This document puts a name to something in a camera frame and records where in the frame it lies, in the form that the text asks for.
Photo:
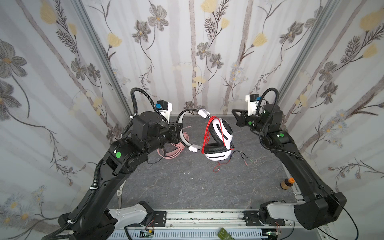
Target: pink cable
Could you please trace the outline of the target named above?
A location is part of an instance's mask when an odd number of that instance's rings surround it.
[[[186,132],[183,132],[183,135],[185,137],[185,139],[188,141],[189,140],[189,136]],[[185,148],[185,146],[179,142],[177,144],[174,144],[174,143],[171,143],[173,146],[177,147],[177,149],[173,150],[172,152],[167,152],[166,153],[166,156],[164,157],[165,159],[173,159],[175,157],[177,157]],[[160,151],[159,149],[157,149],[157,153],[160,155],[160,156],[163,156],[163,154],[160,154]]]

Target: ear cup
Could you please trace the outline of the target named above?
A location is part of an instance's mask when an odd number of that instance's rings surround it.
[[[219,144],[217,142],[208,143],[204,148],[204,153],[219,153],[228,151],[224,144]]]
[[[218,142],[220,144],[223,144],[223,140],[221,139],[222,136],[218,136],[214,130],[214,126],[212,123],[209,124],[208,130],[211,133],[211,136],[214,138],[215,142]]]

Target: wall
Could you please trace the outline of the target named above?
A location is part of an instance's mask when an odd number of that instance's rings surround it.
[[[127,98],[132,87],[173,113],[244,108],[280,88],[326,1],[83,0]],[[139,109],[148,107],[138,96]]]
[[[362,239],[382,239],[384,4],[342,1],[281,100],[283,124],[319,176],[347,198]],[[329,224],[354,239],[348,215]]]
[[[0,232],[40,239],[127,117],[69,1],[1,1],[0,39]]]

